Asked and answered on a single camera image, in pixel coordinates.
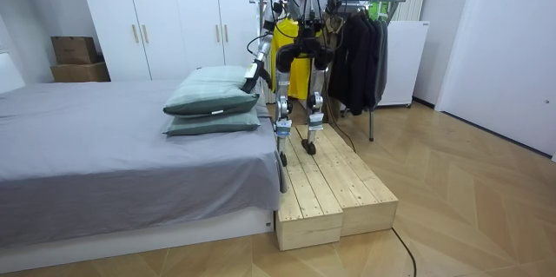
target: cardboard box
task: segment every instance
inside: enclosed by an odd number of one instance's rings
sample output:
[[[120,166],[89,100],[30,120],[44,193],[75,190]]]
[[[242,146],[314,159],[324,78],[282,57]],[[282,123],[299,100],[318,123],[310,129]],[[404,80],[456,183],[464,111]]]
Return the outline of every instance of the cardboard box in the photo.
[[[54,82],[110,82],[106,63],[51,66]]]
[[[59,64],[96,63],[95,42],[92,37],[53,36],[52,46]]]

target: yellow cover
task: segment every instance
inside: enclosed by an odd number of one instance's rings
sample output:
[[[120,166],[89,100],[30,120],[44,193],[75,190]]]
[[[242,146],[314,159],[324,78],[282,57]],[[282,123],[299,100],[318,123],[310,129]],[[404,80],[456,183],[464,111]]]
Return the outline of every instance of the yellow cover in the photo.
[[[297,22],[286,19],[278,24],[276,27],[279,28],[284,34],[295,37],[297,36]],[[275,29],[274,36],[272,39],[272,46],[270,48],[270,69],[272,74],[272,91],[275,91],[276,81],[275,81],[275,59],[276,51],[286,44],[294,43],[293,38],[284,36],[278,29]],[[292,62],[292,69],[289,74],[289,88],[288,96],[293,98],[306,100],[308,85],[309,85],[309,75],[311,72],[311,60],[310,59],[295,59]]]

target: robot leg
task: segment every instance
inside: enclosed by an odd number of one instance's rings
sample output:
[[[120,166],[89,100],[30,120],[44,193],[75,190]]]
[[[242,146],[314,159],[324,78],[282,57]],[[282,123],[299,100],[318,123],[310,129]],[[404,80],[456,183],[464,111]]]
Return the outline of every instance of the robot leg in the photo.
[[[321,52],[313,60],[311,67],[311,81],[309,89],[309,97],[307,98],[307,124],[308,132],[307,139],[301,140],[301,145],[305,148],[308,154],[316,154],[316,147],[314,146],[314,139],[316,131],[323,129],[322,127],[322,105],[324,98],[322,97],[322,86],[325,83],[325,74],[328,64],[334,58],[334,52],[328,47],[321,47]]]
[[[276,52],[276,110],[275,110],[275,131],[276,147],[280,154],[282,166],[288,165],[286,158],[286,139],[292,128],[292,121],[288,114],[293,106],[288,102],[289,72],[292,68],[293,60],[300,54],[299,46],[287,44]]]

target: herringbone parquet floor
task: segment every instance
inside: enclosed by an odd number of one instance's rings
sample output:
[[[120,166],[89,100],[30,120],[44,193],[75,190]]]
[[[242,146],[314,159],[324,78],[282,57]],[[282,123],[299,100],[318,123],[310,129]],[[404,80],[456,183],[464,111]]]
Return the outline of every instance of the herringbone parquet floor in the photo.
[[[295,121],[302,121],[299,109]],[[556,163],[414,103],[340,119],[399,198],[394,227],[419,276],[556,276]],[[392,231],[280,252],[260,234],[9,274],[14,276],[393,276],[413,273]]]

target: wooden platform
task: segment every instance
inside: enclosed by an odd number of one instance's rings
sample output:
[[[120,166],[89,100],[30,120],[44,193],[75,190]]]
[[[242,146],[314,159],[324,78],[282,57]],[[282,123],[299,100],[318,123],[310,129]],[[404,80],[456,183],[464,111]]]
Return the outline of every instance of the wooden platform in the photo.
[[[301,146],[307,126],[286,144],[286,183],[276,216],[280,250],[338,241],[341,236],[389,229],[398,199],[328,124],[317,131],[316,155]]]

